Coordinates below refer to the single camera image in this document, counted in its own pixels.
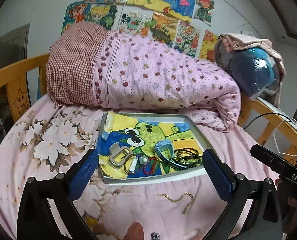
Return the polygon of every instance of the white cable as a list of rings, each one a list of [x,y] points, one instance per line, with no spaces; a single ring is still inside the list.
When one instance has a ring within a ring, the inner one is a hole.
[[[278,147],[278,143],[276,142],[276,138],[275,138],[275,132],[279,129],[280,125],[283,124],[284,121],[287,121],[287,122],[290,122],[288,119],[283,119],[279,125],[274,129],[273,131],[273,139],[274,139],[274,142],[275,142],[275,146],[276,146],[276,150],[278,151],[278,153],[280,154],[284,154],[284,155],[288,155],[288,156],[291,156],[291,157],[297,157],[297,155],[292,155],[292,154],[288,154],[288,153],[282,153],[279,151],[279,147]]]

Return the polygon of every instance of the wooden bed frame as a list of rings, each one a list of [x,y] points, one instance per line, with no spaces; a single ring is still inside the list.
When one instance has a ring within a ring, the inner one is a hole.
[[[0,88],[6,85],[7,98],[14,122],[16,122],[31,107],[27,92],[26,72],[38,67],[41,94],[45,95],[47,93],[46,64],[48,58],[49,54],[44,54],[16,62],[0,69]],[[261,101],[250,101],[245,95],[242,95],[242,108],[238,121],[240,126],[244,126],[252,109],[259,114],[272,112],[272,110]],[[274,114],[266,115],[264,117],[269,123],[261,136],[256,140],[260,145],[266,143],[274,128],[284,120],[282,116]],[[283,122],[279,126],[279,130],[291,142],[291,146],[287,153],[297,155],[297,130],[288,122]],[[295,164],[297,159],[297,157],[287,155],[284,158],[293,164]]]

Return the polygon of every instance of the pink bed sheet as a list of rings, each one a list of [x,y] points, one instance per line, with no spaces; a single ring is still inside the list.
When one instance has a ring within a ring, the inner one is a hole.
[[[7,134],[0,146],[0,223],[13,239],[27,178],[52,179],[57,172],[66,172],[78,162],[94,147],[102,114],[102,109],[91,106],[54,108],[45,95]],[[239,126],[228,132],[202,124],[198,127],[235,173],[254,180],[277,178],[276,173],[250,156],[250,148],[256,142]],[[194,197],[185,214],[184,207],[191,201],[188,195],[177,203],[158,196],[165,193],[178,199],[185,192]],[[50,205],[61,232],[69,235],[54,203]],[[138,221],[143,225],[145,239],[151,239],[151,233],[156,232],[161,239],[182,240],[201,239],[226,202],[218,197],[207,175],[159,184],[110,186],[95,171],[74,205],[99,239],[122,239],[127,228]],[[249,207],[247,203],[233,235],[241,229]]]

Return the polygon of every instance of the black cable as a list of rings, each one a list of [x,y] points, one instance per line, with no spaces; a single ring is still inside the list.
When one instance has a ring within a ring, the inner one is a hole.
[[[245,130],[247,127],[249,127],[249,125],[250,125],[253,121],[255,121],[256,119],[258,119],[258,118],[260,118],[260,117],[262,117],[262,116],[268,115],[268,114],[282,115],[282,116],[284,116],[285,118],[289,119],[290,122],[292,122],[292,120],[291,120],[288,116],[286,116],[285,114],[274,113],[274,112],[272,112],[272,113],[265,113],[265,114],[260,114],[259,116],[255,117],[255,118],[254,118],[254,119],[253,119],[253,120],[252,120],[246,127],[243,128],[243,130]]]

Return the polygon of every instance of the floral pattern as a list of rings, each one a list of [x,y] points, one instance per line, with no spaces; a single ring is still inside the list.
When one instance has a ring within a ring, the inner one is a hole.
[[[95,148],[97,133],[85,132],[80,126],[83,117],[80,109],[69,114],[59,110],[50,121],[28,120],[19,122],[13,128],[11,138],[22,138],[20,152],[30,149],[30,155],[40,165],[50,166],[50,172],[59,172],[60,166],[69,166],[71,157]]]

